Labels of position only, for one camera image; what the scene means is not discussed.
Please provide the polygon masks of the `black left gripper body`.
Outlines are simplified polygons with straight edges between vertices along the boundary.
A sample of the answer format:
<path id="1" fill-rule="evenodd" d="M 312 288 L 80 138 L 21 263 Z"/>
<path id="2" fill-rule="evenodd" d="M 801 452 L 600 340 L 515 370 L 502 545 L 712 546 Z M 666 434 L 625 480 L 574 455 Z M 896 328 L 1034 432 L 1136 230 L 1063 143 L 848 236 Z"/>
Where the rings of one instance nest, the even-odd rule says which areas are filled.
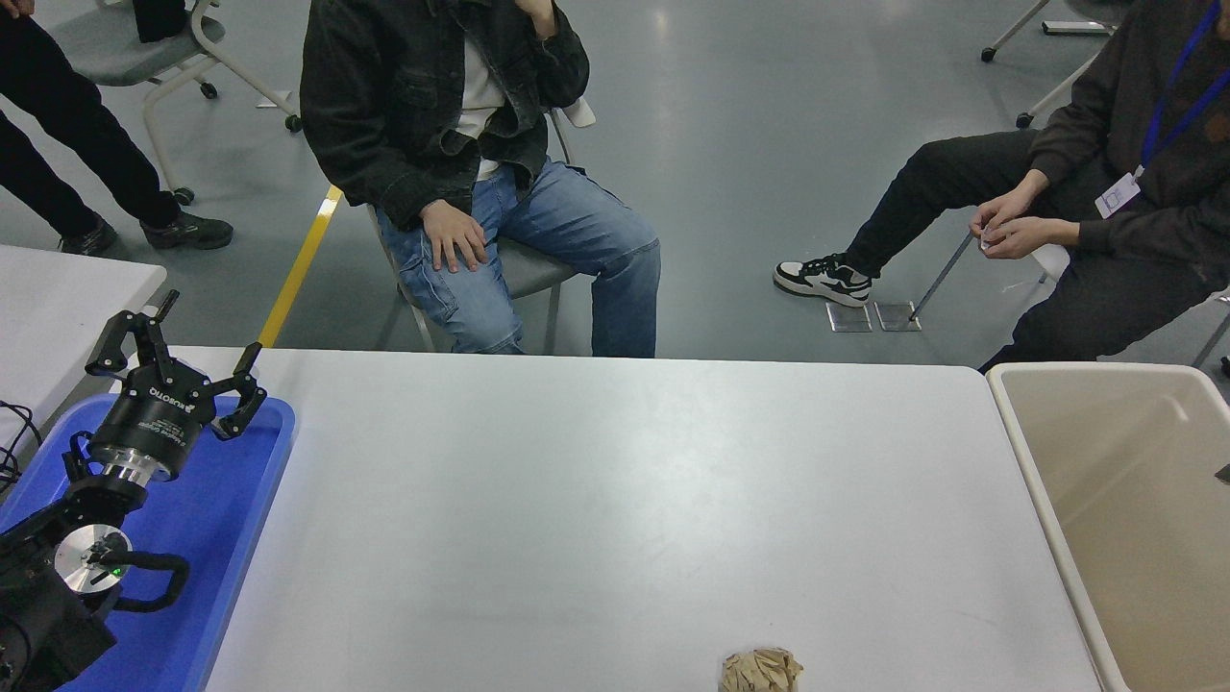
<path id="1" fill-rule="evenodd" d="M 128 379 L 93 433 L 93 458 L 101 465 L 146 465 L 154 472 L 181 472 L 215 408 L 210 397 L 189 391 L 207 377 L 175 377 L 172 383 Z"/>

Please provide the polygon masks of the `person's right hand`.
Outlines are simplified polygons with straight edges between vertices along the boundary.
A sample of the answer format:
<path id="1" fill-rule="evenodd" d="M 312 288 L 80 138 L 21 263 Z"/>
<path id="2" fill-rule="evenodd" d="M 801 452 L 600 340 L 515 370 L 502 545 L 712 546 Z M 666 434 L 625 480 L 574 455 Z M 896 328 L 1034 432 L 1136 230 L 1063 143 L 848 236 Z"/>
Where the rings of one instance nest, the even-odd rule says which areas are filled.
<path id="1" fill-rule="evenodd" d="M 474 216 L 449 202 L 435 200 L 419 210 L 419 218 L 430 242 L 434 270 L 458 273 L 464 264 L 467 270 L 478 272 L 478 264 L 490 262 L 486 234 Z"/>
<path id="2" fill-rule="evenodd" d="M 1028 191 L 1010 191 L 1000 194 L 993 200 L 975 206 L 975 214 L 970 219 L 970 235 L 982 238 L 985 234 L 995 232 L 1002 224 L 1011 222 L 1032 205 L 1033 195 Z"/>

